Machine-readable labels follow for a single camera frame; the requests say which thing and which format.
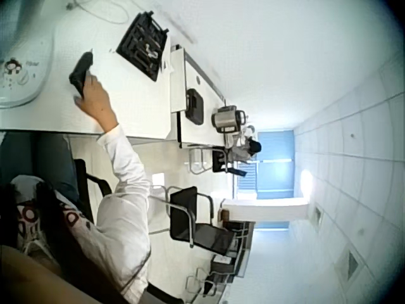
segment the black object in hand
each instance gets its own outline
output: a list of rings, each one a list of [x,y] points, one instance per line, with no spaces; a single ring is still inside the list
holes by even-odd
[[[82,55],[82,57],[80,57],[79,61],[75,66],[75,69],[69,75],[70,83],[75,86],[75,88],[80,93],[82,98],[84,97],[83,88],[84,82],[86,80],[86,73],[92,65],[93,65],[93,53],[91,51],[86,52]]]

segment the white shirt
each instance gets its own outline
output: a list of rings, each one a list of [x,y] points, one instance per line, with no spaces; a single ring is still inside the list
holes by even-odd
[[[97,213],[97,225],[90,223],[63,195],[55,191],[65,213],[67,224],[81,245],[85,255],[103,270],[108,268],[124,285],[148,255],[151,245],[147,226],[147,209],[150,182],[146,179],[140,162],[117,126],[98,139],[107,151],[119,183],[113,194],[103,198]],[[45,234],[39,229],[40,218],[31,203],[35,187],[42,180],[34,176],[20,175],[11,182],[20,193],[17,197],[21,217],[18,224],[18,249],[25,254],[38,247],[52,260]],[[138,303],[147,287],[147,264],[126,290],[124,297],[130,303]]]

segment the white appliance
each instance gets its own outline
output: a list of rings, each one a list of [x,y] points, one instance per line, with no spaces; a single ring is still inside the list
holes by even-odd
[[[54,26],[49,0],[0,4],[0,108],[25,105],[38,96],[53,57]]]

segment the hand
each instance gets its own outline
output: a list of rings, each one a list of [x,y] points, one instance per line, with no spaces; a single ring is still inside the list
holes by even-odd
[[[109,103],[108,93],[96,76],[87,73],[83,88],[84,99],[75,97],[75,104],[88,116],[94,118],[104,132],[118,125],[115,113]]]

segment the black pants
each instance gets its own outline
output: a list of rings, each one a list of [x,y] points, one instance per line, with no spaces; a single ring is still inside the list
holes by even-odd
[[[80,208],[75,163],[61,134],[8,132],[0,145],[0,184],[33,175]]]

